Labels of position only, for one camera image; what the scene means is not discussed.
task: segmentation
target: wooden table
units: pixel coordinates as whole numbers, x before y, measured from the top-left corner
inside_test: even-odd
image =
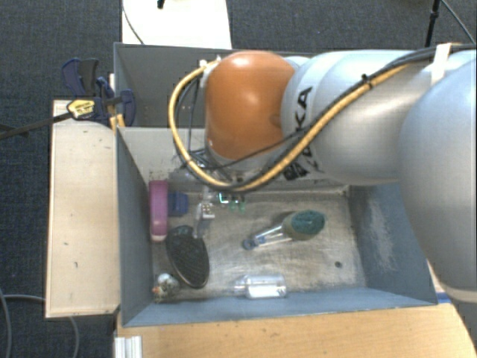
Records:
[[[208,324],[121,327],[142,336],[143,357],[471,358],[476,352],[451,304]]]

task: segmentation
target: wooden plank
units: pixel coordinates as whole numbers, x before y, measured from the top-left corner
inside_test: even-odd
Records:
[[[69,119],[53,128],[46,317],[119,305],[115,154],[106,126]]]
[[[476,357],[451,304],[208,324],[118,324],[118,336],[142,336],[144,358]]]

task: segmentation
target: yellow cable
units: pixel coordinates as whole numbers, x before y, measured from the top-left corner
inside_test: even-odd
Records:
[[[222,180],[215,179],[214,177],[208,175],[190,156],[187,152],[186,147],[182,143],[180,139],[179,133],[177,131],[177,126],[175,123],[175,107],[177,104],[177,100],[179,98],[180,92],[182,89],[194,78],[201,75],[203,71],[217,63],[218,61],[212,61],[205,66],[202,66],[195,71],[189,73],[185,78],[183,78],[179,84],[175,87],[174,91],[172,92],[171,99],[169,100],[168,106],[168,120],[169,125],[171,127],[172,137],[174,138],[174,142],[177,146],[178,151],[183,156],[183,159],[192,170],[204,181],[214,186],[218,186],[220,188],[228,189],[233,186],[234,183],[226,183]],[[368,84],[364,84],[360,86],[358,89],[347,95],[346,97],[342,98],[338,101],[331,109],[329,109],[313,126],[312,128],[303,136],[303,138],[279,161],[275,166],[273,166],[269,171],[267,171],[263,176],[257,178],[242,187],[236,187],[233,189],[235,192],[243,192],[255,189],[262,184],[269,182],[270,180],[274,179],[278,174],[280,174],[296,157],[298,157],[303,150],[312,142],[312,140],[320,133],[320,131],[335,117],[337,116],[344,108],[354,102],[356,99],[364,95],[367,91],[369,91],[372,87],[379,85],[380,83],[386,81],[396,73],[403,70],[407,65],[398,66],[395,69],[392,69],[388,72],[375,77],[374,79],[370,80]]]

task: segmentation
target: small round object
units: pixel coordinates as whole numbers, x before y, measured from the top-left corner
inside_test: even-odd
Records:
[[[252,239],[245,239],[242,243],[242,246],[244,247],[244,249],[246,249],[247,251],[251,251],[252,249],[254,249],[257,245],[256,243],[252,240]]]
[[[162,273],[157,278],[157,286],[153,288],[154,300],[161,302],[173,298],[180,290],[180,283],[169,273]]]
[[[188,225],[170,230],[165,239],[165,249],[181,280],[191,288],[200,289],[209,279],[209,255],[203,240],[194,238],[193,233]]]
[[[316,236],[325,225],[324,214],[306,210],[288,215],[283,220],[282,230],[293,240],[309,240]]]

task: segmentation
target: white paper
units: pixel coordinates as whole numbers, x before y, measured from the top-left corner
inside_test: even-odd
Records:
[[[134,31],[147,45],[191,46],[198,48],[232,47],[225,0],[123,0]],[[122,14],[122,42],[139,44]]]

